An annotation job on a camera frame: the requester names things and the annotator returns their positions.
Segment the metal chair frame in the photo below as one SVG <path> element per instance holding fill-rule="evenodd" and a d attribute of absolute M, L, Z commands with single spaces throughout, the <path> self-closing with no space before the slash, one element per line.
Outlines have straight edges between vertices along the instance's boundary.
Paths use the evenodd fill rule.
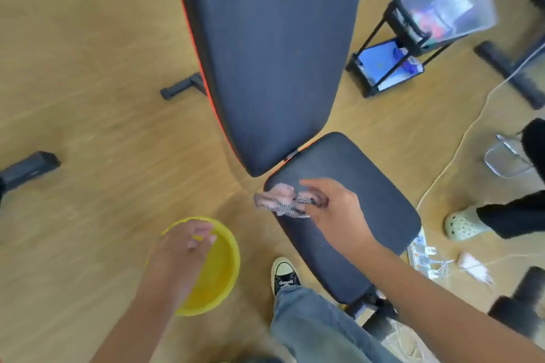
<path fill-rule="evenodd" d="M 496 134 L 492 146 L 484 153 L 483 162 L 498 177 L 512 179 L 532 171 L 534 164 L 522 147 L 522 131 Z"/>

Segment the yellow plastic basin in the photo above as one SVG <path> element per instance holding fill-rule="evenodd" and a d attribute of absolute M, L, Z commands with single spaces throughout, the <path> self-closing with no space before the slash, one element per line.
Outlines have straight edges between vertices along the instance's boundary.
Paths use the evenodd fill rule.
<path fill-rule="evenodd" d="M 176 316 L 190 317 L 218 307 L 230 294 L 240 272 L 240 250 L 233 233 L 221 222 L 206 216 L 193 216 L 169 225 L 161 235 L 179 224 L 202 220 L 213 224 L 216 241 L 211 247 L 199 277 L 186 300 L 176 310 Z"/>

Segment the clear plastic storage box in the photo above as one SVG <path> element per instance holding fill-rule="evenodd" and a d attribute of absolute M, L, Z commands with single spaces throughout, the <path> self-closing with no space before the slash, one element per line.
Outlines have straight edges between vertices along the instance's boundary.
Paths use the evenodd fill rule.
<path fill-rule="evenodd" d="M 414 23 L 430 39 L 424 46 L 485 31 L 499 19 L 493 0 L 401 0 Z"/>

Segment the white charger adapter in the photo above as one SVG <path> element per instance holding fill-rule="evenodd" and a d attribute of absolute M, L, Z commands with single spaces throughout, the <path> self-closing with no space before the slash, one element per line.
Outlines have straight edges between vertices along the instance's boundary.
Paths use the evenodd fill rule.
<path fill-rule="evenodd" d="M 468 252 L 461 252 L 457 258 L 456 264 L 458 267 L 469 274 L 478 282 L 492 286 L 493 278 L 489 274 L 488 268 Z"/>

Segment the black bench backrest pad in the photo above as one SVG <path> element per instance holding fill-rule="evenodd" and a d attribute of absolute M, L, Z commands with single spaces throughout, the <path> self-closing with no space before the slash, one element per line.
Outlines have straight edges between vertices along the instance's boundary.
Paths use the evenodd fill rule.
<path fill-rule="evenodd" d="M 181 0 L 230 148 L 259 177 L 322 130 L 359 0 Z"/>

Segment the black bench frame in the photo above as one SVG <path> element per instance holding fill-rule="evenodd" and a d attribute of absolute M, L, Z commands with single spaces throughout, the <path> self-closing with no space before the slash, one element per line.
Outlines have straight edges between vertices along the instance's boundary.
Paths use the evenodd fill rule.
<path fill-rule="evenodd" d="M 160 94 L 163 99 L 171 100 L 174 96 L 184 92 L 185 90 L 194 87 L 203 95 L 207 96 L 207 89 L 199 72 L 169 86 L 160 89 Z M 344 312 L 352 319 L 357 320 L 366 310 L 371 310 L 373 313 L 364 322 L 362 328 L 371 336 L 379 340 L 385 341 L 395 328 L 392 326 L 390 318 L 396 320 L 398 313 L 394 310 L 391 302 L 380 297 L 376 288 L 370 288 L 364 295 L 356 299 L 355 302 L 344 305 Z"/>

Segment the person's right hand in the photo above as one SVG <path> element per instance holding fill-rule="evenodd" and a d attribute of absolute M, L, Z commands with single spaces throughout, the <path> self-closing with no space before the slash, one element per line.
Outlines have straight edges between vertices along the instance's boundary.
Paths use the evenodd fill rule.
<path fill-rule="evenodd" d="M 357 258 L 364 249 L 377 245 L 364 218 L 358 196 L 337 182 L 335 207 L 321 219 L 312 219 L 327 242 L 347 259 Z"/>

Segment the checkered cleaning cloth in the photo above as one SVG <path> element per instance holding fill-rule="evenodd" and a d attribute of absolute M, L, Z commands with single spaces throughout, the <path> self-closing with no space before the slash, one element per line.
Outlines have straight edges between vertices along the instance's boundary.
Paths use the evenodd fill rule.
<path fill-rule="evenodd" d="M 309 191 L 297 192 L 294 187 L 283 183 L 276 184 L 269 191 L 253 195 L 256 208 L 290 218 L 309 218 L 305 206 L 316 205 L 317 201 L 317 196 Z"/>

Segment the black equipment foot bar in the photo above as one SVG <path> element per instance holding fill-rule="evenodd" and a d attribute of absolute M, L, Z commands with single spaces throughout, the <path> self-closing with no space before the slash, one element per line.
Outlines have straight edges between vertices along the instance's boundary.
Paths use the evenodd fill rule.
<path fill-rule="evenodd" d="M 536 83 L 524 73 L 526 66 L 545 55 L 545 30 L 514 62 L 491 41 L 477 44 L 473 51 L 499 73 L 532 109 L 541 110 L 545 107 L 545 92 L 538 88 Z"/>
<path fill-rule="evenodd" d="M 0 170 L 0 199 L 5 193 L 60 166 L 60 160 L 54 153 L 37 151 L 24 160 Z"/>
<path fill-rule="evenodd" d="M 512 296 L 496 299 L 488 316 L 533 341 L 543 323 L 536 310 L 544 293 L 545 269 L 532 266 Z"/>

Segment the white power strip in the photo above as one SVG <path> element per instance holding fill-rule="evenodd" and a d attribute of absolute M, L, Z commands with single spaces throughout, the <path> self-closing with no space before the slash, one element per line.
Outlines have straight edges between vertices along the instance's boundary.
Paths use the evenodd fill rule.
<path fill-rule="evenodd" d="M 424 228 L 406 249 L 409 264 L 425 277 L 435 280 L 444 275 L 446 263 L 435 247 L 427 244 Z"/>

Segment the black canvas sneaker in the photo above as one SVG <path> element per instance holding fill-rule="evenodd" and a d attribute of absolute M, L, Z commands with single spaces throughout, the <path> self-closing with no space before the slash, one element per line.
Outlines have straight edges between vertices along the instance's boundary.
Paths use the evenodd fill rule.
<path fill-rule="evenodd" d="M 278 257 L 273 262 L 270 279 L 274 297 L 276 297 L 279 291 L 284 287 L 302 286 L 294 265 L 286 257 Z"/>

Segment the black bench seat pad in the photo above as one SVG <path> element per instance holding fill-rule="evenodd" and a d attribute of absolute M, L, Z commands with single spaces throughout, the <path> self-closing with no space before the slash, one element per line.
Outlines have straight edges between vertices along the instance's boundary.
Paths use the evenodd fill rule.
<path fill-rule="evenodd" d="M 264 184 L 299 190 L 299 180 L 332 178 L 358 196 L 373 236 L 401 255 L 417 237 L 421 220 L 399 189 L 340 132 L 326 134 L 286 162 Z M 340 304 L 354 303 L 373 287 L 367 277 L 326 242 L 310 219 L 278 216 L 277 221 L 312 274 Z"/>

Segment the blue jeans leg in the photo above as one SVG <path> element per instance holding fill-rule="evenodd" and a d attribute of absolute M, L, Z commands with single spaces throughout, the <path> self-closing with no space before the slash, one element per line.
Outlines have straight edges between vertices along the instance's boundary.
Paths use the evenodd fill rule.
<path fill-rule="evenodd" d="M 297 363 L 402 363 L 345 312 L 302 286 L 276 294 L 270 331 Z"/>

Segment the person's left forearm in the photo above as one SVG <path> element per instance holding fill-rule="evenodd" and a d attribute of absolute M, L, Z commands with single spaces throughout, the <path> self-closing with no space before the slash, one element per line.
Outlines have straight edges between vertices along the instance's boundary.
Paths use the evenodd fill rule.
<path fill-rule="evenodd" d="M 150 363 L 162 335 L 192 289 L 191 282 L 146 275 L 89 363 Z"/>

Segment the person's right forearm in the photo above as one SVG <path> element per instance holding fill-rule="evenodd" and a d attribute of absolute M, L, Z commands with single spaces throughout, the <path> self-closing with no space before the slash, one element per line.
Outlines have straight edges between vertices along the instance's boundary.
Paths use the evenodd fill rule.
<path fill-rule="evenodd" d="M 545 363 L 545 351 L 424 277 L 374 240 L 345 256 L 441 363 Z"/>

